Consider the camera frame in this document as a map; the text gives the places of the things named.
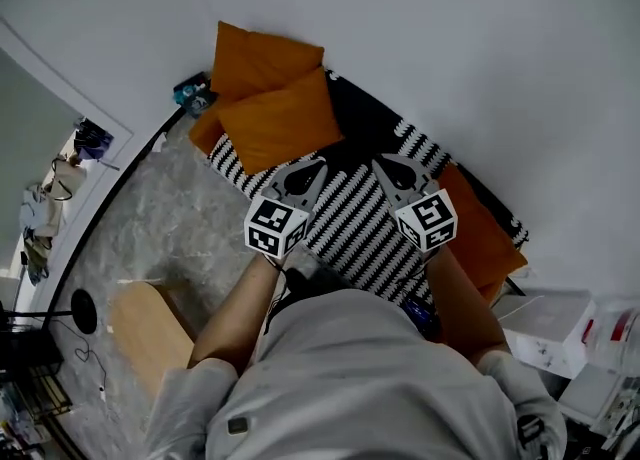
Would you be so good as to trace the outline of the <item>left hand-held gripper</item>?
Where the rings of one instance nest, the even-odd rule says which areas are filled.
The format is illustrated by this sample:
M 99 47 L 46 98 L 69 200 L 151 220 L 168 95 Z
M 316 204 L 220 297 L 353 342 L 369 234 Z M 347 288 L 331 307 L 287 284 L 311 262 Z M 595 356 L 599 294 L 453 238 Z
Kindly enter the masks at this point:
M 312 207 L 327 172 L 324 159 L 279 169 L 249 207 L 244 219 L 245 245 L 275 259 L 288 255 L 307 236 Z

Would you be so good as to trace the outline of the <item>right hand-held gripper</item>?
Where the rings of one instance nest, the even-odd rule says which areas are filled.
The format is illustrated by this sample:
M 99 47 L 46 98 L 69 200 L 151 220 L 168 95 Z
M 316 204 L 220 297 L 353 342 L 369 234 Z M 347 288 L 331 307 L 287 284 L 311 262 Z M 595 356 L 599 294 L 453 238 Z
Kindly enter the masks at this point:
M 451 198 L 421 162 L 401 155 L 376 155 L 371 165 L 399 232 L 422 253 L 456 237 L 458 215 Z

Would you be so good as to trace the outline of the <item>black white patterned sofa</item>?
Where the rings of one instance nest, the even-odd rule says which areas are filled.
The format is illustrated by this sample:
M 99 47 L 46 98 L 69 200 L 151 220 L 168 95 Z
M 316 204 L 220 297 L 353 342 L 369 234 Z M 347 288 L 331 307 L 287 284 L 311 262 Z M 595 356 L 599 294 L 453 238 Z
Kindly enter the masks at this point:
M 466 168 L 356 85 L 331 71 L 325 76 L 338 124 L 349 134 L 346 140 L 318 153 L 326 160 L 329 173 L 304 241 L 310 252 L 353 286 L 394 303 L 408 294 L 428 295 L 423 275 L 410 277 L 405 283 L 399 280 L 417 268 L 419 255 L 399 232 L 371 169 L 368 150 L 377 147 L 421 162 L 437 181 L 449 163 L 456 165 L 521 253 L 527 230 Z

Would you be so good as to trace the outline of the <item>orange cushion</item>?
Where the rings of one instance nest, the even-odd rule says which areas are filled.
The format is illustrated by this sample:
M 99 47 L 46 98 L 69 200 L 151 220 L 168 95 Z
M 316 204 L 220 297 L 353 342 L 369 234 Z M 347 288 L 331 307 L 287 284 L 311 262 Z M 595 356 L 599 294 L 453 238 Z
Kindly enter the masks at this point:
M 243 99 L 219 112 L 243 170 L 255 175 L 343 139 L 325 70 Z
M 458 215 L 456 237 L 447 246 L 487 302 L 494 300 L 508 275 L 527 264 L 508 234 L 478 200 L 456 165 L 438 177 Z
M 238 101 L 283 88 L 322 65 L 324 49 L 218 23 L 210 89 Z

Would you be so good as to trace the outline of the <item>person's left forearm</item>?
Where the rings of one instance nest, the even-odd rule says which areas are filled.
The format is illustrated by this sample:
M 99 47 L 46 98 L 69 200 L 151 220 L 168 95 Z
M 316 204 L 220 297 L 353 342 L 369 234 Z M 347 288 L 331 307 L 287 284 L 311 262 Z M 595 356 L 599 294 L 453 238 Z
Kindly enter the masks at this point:
M 189 368 L 206 359 L 230 364 L 238 375 L 248 366 L 268 314 L 280 270 L 256 254 L 197 337 Z

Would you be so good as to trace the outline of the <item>person's right forearm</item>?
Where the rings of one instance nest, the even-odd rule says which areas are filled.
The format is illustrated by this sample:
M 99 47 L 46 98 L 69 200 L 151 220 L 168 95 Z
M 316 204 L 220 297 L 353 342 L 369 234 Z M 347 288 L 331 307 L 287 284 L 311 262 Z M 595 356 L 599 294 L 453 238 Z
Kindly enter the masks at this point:
M 446 343 L 477 365 L 490 351 L 509 353 L 503 330 L 453 253 L 439 249 L 426 265 L 427 282 Z

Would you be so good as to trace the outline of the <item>black controller box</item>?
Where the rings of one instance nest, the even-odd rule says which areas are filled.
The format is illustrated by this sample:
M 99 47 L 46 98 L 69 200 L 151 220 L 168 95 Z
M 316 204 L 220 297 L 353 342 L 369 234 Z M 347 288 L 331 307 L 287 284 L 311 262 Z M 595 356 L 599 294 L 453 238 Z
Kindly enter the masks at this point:
M 423 297 L 408 296 L 402 302 L 401 309 L 426 340 L 439 340 L 440 320 L 432 303 Z

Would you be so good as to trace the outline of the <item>white water dispenser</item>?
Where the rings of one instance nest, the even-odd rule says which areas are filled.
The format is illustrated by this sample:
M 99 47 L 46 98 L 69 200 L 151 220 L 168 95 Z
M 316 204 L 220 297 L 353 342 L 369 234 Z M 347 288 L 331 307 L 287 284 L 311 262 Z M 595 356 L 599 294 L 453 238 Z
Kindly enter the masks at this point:
M 595 309 L 587 294 L 560 292 L 505 295 L 492 307 L 515 358 L 566 379 L 587 364 L 583 335 Z

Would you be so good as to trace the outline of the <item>purple bag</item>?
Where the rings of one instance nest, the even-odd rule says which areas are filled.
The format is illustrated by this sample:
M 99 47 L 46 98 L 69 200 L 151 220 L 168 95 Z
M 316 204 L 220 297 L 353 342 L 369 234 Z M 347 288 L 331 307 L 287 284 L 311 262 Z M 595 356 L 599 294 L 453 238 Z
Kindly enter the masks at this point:
M 80 160 L 102 160 L 109 150 L 114 137 L 93 123 L 82 118 L 75 123 L 74 151 Z

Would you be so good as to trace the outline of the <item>light wooden table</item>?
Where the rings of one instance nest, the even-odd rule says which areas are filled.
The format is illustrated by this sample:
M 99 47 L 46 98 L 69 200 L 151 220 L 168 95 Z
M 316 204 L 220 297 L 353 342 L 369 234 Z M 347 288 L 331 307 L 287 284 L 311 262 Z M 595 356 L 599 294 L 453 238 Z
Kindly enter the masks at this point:
M 118 290 L 111 303 L 110 326 L 119 351 L 151 397 L 166 372 L 184 368 L 195 334 L 171 298 L 171 290 L 134 281 Z

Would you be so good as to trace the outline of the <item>beige cloth bag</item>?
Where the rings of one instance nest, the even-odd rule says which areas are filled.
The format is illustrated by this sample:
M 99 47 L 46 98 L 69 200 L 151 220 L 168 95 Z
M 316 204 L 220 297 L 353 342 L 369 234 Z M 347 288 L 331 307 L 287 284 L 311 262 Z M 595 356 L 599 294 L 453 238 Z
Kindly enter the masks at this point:
M 45 185 L 45 192 L 57 202 L 71 200 L 86 180 L 86 170 L 60 156 L 52 161 L 51 169 L 53 177 Z

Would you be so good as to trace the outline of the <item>black round stand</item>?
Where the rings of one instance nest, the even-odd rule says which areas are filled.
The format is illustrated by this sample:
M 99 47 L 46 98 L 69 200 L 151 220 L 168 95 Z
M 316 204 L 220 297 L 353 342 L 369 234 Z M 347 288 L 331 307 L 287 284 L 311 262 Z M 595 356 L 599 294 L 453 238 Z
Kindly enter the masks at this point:
M 54 317 L 71 317 L 76 328 L 85 335 L 93 334 L 97 330 L 98 315 L 94 300 L 84 289 L 77 289 L 71 297 L 70 309 L 66 311 L 47 312 L 18 312 L 5 310 L 0 302 L 0 331 L 7 331 L 15 318 L 43 318 L 51 320 Z

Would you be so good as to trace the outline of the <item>light cloth pile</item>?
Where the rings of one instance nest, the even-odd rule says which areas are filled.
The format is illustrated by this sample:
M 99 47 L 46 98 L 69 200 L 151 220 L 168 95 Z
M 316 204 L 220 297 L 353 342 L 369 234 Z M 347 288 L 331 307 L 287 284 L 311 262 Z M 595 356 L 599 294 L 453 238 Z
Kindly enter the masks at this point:
M 53 238 L 59 232 L 61 212 L 61 202 L 53 199 L 39 184 L 23 191 L 19 224 L 27 274 L 34 286 L 49 277 L 48 260 Z

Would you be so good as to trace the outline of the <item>clear water bottle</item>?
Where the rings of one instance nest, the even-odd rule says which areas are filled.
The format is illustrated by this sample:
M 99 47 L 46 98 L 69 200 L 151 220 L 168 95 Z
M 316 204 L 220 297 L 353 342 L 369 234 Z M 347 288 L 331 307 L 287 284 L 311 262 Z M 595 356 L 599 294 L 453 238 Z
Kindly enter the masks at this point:
M 640 305 L 598 308 L 582 342 L 589 364 L 640 377 Z

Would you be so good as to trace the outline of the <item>black metal rack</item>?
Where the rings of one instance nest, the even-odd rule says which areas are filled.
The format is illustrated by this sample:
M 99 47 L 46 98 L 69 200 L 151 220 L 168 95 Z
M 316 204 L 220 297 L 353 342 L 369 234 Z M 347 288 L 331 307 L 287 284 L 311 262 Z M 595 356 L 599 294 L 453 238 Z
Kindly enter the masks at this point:
M 48 330 L 0 329 L 0 386 L 8 385 L 34 420 L 71 410 L 72 400 L 57 377 L 63 362 Z

